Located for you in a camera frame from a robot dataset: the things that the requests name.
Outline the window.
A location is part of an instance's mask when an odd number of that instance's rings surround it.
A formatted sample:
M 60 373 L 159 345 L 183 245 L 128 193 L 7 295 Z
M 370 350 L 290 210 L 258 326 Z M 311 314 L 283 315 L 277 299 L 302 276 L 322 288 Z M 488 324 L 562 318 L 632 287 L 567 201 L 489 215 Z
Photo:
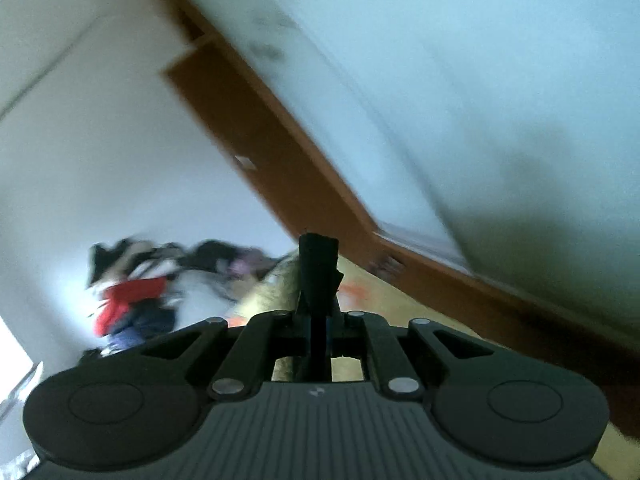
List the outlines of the window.
M 5 420 L 40 383 L 43 362 L 29 357 L 4 321 L 0 333 L 0 417 Z

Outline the black pants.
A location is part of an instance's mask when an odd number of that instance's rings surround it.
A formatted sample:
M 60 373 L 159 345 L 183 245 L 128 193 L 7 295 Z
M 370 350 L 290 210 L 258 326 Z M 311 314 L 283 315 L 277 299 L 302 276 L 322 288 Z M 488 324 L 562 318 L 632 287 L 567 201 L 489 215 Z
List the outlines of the black pants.
M 332 330 L 341 323 L 337 289 L 343 274 L 337 270 L 336 238 L 318 233 L 299 237 L 299 295 L 295 309 L 299 354 L 294 356 L 298 382 L 332 382 Z

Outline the black garment on pile top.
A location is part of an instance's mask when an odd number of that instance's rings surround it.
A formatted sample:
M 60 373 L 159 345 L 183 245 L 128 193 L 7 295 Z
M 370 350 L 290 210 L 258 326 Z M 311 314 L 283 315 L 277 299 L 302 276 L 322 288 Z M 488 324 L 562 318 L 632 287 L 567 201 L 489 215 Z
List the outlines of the black garment on pile top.
M 90 249 L 87 286 L 94 286 L 113 275 L 122 276 L 138 255 L 146 254 L 152 249 L 153 244 L 148 240 L 132 238 L 123 238 L 112 248 L 94 244 Z

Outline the black dark clothes by wall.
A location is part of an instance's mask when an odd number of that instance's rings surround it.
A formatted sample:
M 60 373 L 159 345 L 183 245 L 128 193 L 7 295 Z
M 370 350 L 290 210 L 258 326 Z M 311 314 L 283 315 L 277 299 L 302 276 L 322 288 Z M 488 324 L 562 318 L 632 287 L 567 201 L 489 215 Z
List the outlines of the black dark clothes by wall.
M 220 240 L 206 240 L 180 257 L 180 264 L 188 270 L 224 275 L 251 274 L 264 260 L 257 248 L 242 247 Z

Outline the brown wooden door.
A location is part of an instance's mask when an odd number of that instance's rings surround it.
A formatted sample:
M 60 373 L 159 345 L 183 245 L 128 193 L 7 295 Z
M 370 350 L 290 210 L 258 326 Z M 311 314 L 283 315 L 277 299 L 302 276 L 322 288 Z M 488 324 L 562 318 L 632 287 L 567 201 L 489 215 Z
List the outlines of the brown wooden door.
M 336 237 L 350 261 L 415 300 L 505 342 L 525 340 L 545 322 L 574 341 L 606 338 L 639 350 L 638 340 L 595 318 L 560 313 L 384 240 L 373 219 L 306 132 L 235 48 L 190 0 L 167 0 L 185 30 L 197 30 L 195 50 L 167 72 L 179 96 L 230 155 L 245 155 L 250 185 L 294 236 Z

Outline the dark blue folded clothes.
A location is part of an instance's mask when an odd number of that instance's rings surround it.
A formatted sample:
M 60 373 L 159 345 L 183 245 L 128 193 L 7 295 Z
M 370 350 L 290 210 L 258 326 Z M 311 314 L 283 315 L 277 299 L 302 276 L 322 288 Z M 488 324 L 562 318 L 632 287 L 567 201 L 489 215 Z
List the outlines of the dark blue folded clothes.
M 125 351 L 140 346 L 172 332 L 176 323 L 175 309 L 153 306 L 135 308 L 108 330 L 108 348 L 112 351 Z

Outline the white wardrobe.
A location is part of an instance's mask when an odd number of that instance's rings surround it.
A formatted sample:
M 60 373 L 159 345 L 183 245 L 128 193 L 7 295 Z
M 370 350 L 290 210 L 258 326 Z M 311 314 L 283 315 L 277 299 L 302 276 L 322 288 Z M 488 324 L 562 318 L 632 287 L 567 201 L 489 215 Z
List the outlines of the white wardrobe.
M 639 328 L 639 0 L 191 0 L 393 240 Z

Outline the grey clothes heap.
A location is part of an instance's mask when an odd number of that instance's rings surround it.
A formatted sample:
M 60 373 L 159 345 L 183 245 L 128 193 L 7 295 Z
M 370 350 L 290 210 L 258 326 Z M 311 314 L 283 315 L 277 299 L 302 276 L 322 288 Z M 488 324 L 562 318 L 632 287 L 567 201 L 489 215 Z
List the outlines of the grey clothes heap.
M 184 271 L 170 286 L 177 315 L 176 329 L 213 316 L 225 318 L 246 294 L 243 283 L 227 282 L 217 274 L 204 271 Z

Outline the red puffer jacket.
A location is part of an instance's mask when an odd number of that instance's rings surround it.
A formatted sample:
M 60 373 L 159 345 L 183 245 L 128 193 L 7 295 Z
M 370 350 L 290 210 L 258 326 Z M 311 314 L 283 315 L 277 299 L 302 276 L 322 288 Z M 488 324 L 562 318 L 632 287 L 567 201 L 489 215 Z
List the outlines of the red puffer jacket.
M 166 290 L 168 278 L 142 278 L 117 283 L 103 292 L 102 310 L 94 322 L 94 333 L 104 337 L 141 306 L 158 306 Z

